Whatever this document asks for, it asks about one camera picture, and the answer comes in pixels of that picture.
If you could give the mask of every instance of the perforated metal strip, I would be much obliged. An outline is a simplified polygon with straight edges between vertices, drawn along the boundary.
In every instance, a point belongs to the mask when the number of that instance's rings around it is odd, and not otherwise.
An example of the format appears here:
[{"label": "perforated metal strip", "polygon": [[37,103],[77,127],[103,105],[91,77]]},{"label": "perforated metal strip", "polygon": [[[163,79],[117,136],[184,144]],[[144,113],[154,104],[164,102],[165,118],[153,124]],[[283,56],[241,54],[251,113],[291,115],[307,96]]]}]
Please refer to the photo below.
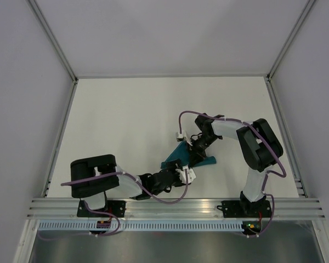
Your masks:
[{"label": "perforated metal strip", "polygon": [[[112,221],[109,230],[117,222]],[[41,220],[39,230],[92,230],[100,231],[95,220]],[[241,232],[242,221],[121,221],[120,231],[228,231]]]}]

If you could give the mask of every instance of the white tabletop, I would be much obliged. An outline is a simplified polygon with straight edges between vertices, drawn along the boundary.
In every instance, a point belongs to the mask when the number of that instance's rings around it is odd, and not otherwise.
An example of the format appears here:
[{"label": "white tabletop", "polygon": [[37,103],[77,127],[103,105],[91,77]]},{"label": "white tabletop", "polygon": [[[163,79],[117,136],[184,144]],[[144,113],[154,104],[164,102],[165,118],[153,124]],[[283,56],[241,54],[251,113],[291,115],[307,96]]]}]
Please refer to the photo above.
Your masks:
[{"label": "white tabletop", "polygon": [[[70,163],[81,158],[113,154],[117,164],[133,175],[158,172],[178,144],[178,115],[184,110],[244,121],[265,118],[282,143],[263,77],[80,79],[48,197],[71,197],[70,187],[60,184],[71,180]],[[182,118],[188,134],[199,133],[195,118],[190,114]],[[186,197],[239,197],[248,171],[239,142],[217,140],[206,153],[214,155],[217,164],[194,168],[197,178]],[[269,176],[266,192],[298,197],[285,151],[280,159],[287,178]],[[172,188],[159,197],[176,198],[183,191]],[[117,188],[107,196],[128,198]]]}]

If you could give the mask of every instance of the black mounting base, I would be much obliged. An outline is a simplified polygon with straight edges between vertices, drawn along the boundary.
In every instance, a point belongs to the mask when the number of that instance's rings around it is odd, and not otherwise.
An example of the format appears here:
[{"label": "black mounting base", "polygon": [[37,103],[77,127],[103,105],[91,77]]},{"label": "black mounting base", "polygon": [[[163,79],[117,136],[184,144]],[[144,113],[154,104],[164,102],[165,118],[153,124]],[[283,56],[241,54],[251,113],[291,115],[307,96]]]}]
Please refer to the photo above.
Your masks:
[{"label": "black mounting base", "polygon": [[[126,202],[125,201],[113,201],[113,200],[107,200],[107,212],[115,215],[118,218],[123,218],[124,213],[126,212]],[[98,212],[105,212],[105,209],[98,209],[95,210]],[[78,205],[78,212],[77,212],[78,218],[109,218],[108,215],[100,215],[89,212],[85,205],[84,201],[80,201]]]},{"label": "black mounting base", "polygon": [[217,209],[223,212],[225,218],[259,218],[259,212],[263,218],[270,218],[272,209],[267,200],[263,200],[258,209],[250,211],[248,214],[244,212],[240,205],[240,200],[222,201],[222,205],[218,205]]}]

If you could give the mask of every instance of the table surface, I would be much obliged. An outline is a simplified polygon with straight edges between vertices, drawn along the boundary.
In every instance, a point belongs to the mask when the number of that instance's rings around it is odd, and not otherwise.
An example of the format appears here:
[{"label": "table surface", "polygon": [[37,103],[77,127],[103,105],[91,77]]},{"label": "table surface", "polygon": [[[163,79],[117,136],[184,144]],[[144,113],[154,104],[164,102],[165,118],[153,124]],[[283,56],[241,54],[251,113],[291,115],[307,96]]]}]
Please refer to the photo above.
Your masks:
[{"label": "table surface", "polygon": [[[178,145],[178,115],[184,110],[244,121],[265,118],[282,143],[263,77],[80,79],[48,197],[71,197],[70,187],[60,184],[71,180],[70,163],[81,158],[113,154],[117,164],[133,175],[158,172]],[[199,133],[195,118],[191,114],[182,118],[188,134]],[[224,138],[206,152],[216,157],[217,164],[194,168],[197,178],[186,198],[239,197],[248,171],[239,142]],[[298,197],[285,151],[280,160],[287,177],[269,176],[266,192]],[[183,191],[173,188],[158,196],[177,198]],[[107,196],[129,197],[117,188]]]}]

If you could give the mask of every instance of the blue cloth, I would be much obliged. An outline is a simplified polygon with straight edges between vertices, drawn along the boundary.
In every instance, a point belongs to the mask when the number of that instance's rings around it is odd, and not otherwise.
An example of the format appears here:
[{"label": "blue cloth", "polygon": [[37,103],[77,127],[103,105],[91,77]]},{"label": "blue cloth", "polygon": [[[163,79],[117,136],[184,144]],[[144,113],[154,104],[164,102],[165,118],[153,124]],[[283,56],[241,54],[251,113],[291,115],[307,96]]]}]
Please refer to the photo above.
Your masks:
[{"label": "blue cloth", "polygon": [[[189,164],[189,152],[186,149],[186,142],[182,141],[177,148],[168,156],[168,158],[161,163],[161,169],[166,168],[166,163],[171,162],[174,160],[180,159],[182,166]],[[215,160],[214,156],[207,157],[200,163],[197,163],[194,167],[208,165],[208,164],[216,164],[217,161]]]}]

